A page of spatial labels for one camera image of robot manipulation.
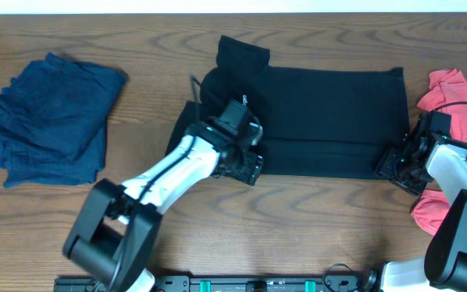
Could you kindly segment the black t-shirt with white logo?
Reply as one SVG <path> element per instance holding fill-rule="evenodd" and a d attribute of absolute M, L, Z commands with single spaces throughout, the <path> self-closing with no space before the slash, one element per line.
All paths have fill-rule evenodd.
<path fill-rule="evenodd" d="M 231 100 L 259 119 L 263 174 L 375 180 L 386 148 L 409 132 L 403 70 L 272 67 L 269 49 L 222 36 L 200 83 L 202 118 Z"/>

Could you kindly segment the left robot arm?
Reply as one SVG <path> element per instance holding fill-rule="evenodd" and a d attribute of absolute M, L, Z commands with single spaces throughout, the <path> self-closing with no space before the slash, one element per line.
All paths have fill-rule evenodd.
<path fill-rule="evenodd" d="M 161 220 L 197 182 L 213 175 L 254 185 L 263 158 L 250 147 L 263 134 L 258 120 L 243 125 L 213 118 L 190 125 L 176 148 L 151 169 L 90 190 L 62 248 L 63 255 L 108 291 L 149 291 L 147 268 Z"/>

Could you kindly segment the red t-shirt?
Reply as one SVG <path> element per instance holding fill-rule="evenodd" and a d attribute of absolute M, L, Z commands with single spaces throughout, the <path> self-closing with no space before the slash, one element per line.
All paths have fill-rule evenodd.
<path fill-rule="evenodd" d="M 425 111 L 438 109 L 452 116 L 450 135 L 467 143 L 467 80 L 457 69 L 433 71 L 429 74 L 429 92 L 418 102 Z M 442 191 L 425 190 L 410 212 L 416 224 L 434 235 L 450 209 Z"/>

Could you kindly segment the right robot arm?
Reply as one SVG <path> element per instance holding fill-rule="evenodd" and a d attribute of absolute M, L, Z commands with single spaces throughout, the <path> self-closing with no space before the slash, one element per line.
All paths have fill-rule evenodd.
<path fill-rule="evenodd" d="M 437 141 L 424 169 L 450 209 L 424 257 L 384 265 L 378 291 L 467 291 L 467 144 Z"/>

